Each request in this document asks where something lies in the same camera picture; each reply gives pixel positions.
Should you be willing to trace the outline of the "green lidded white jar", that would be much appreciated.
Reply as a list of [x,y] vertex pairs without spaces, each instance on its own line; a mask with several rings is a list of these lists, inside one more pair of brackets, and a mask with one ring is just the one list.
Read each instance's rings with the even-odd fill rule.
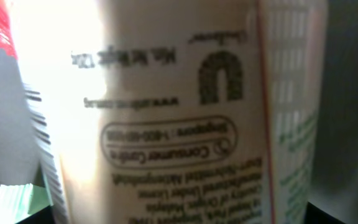
[[22,0],[55,223],[303,223],[325,0]]

